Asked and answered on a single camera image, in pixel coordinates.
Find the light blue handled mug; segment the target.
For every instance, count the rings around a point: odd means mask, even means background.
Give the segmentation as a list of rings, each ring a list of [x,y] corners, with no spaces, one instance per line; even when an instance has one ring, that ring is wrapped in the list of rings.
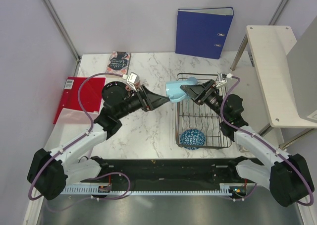
[[[191,81],[169,81],[166,82],[166,96],[171,103],[178,103],[188,99],[188,95],[180,88],[182,85],[191,85]]]

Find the pink ceramic mug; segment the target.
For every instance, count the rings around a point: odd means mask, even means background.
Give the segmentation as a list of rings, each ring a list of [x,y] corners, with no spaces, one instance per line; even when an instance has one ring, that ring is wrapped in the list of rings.
[[[137,76],[137,77],[129,77],[126,79],[126,83],[127,83],[127,86],[130,90],[133,90],[133,91],[137,91],[138,88],[140,88],[140,78]]]

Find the black wire dish rack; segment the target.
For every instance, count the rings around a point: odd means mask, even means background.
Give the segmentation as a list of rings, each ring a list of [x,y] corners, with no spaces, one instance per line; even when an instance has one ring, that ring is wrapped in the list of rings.
[[[181,134],[187,129],[198,129],[206,137],[205,144],[198,146],[206,149],[224,149],[231,146],[231,141],[220,130],[222,119],[207,105],[199,106],[190,99],[176,103],[175,141],[179,147]]]

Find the black plate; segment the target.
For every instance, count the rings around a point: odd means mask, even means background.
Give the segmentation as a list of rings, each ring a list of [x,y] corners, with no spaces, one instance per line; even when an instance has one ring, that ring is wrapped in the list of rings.
[[[102,99],[106,101],[109,98],[119,97],[126,99],[130,96],[129,91],[126,89],[127,85],[120,81],[112,81],[107,83],[102,89]]]

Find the blue patterned bowl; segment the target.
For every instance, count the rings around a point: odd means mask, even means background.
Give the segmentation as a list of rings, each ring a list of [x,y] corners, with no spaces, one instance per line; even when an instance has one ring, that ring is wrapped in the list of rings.
[[[197,150],[198,146],[205,144],[206,137],[204,133],[198,129],[187,129],[180,136],[180,143],[185,145],[185,149]]]

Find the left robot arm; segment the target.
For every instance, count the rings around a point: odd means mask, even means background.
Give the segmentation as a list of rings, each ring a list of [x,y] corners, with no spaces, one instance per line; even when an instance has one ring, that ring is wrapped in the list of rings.
[[[27,180],[45,199],[56,198],[68,184],[88,178],[98,182],[107,180],[108,169],[96,160],[87,160],[81,169],[77,159],[112,137],[122,126],[120,120],[130,113],[153,111],[170,101],[169,97],[153,93],[144,85],[134,93],[129,93],[125,87],[119,82],[105,85],[102,89],[104,106],[84,133],[50,151],[40,149],[34,154]]]

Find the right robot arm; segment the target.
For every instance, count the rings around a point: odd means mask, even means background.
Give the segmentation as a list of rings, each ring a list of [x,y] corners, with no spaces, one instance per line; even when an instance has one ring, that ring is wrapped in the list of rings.
[[[210,80],[199,85],[182,85],[197,105],[207,105],[222,118],[220,129],[224,136],[249,150],[261,163],[238,158],[227,169],[228,179],[239,182],[245,178],[270,191],[283,207],[293,203],[311,206],[314,203],[314,183],[307,162],[300,154],[291,155],[274,147],[256,133],[241,116],[243,100],[229,89],[221,96]]]

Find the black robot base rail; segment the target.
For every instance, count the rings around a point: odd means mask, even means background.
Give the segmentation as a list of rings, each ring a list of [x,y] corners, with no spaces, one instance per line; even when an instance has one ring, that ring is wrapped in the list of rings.
[[[97,159],[102,169],[93,182],[115,190],[216,190],[243,184],[235,166],[246,157],[221,159]]]

